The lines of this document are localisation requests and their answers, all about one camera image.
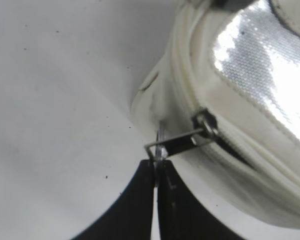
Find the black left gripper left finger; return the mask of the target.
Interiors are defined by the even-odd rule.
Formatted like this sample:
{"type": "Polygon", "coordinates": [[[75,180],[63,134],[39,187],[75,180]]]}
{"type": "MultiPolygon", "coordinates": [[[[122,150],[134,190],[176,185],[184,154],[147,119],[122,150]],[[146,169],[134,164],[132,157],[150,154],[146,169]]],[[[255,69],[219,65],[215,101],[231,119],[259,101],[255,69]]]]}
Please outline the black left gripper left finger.
{"type": "Polygon", "coordinates": [[[155,174],[150,160],[141,160],[118,199],[75,240],[150,240],[155,174]]]}

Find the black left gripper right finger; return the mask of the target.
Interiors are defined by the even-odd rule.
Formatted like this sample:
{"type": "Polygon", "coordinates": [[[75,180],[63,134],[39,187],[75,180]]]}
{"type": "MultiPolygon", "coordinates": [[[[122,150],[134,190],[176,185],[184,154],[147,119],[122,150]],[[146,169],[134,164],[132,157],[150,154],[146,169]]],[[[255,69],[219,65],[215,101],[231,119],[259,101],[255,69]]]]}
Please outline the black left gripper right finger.
{"type": "Polygon", "coordinates": [[[170,160],[158,166],[157,211],[162,240],[245,239],[198,201],[170,160]]]}

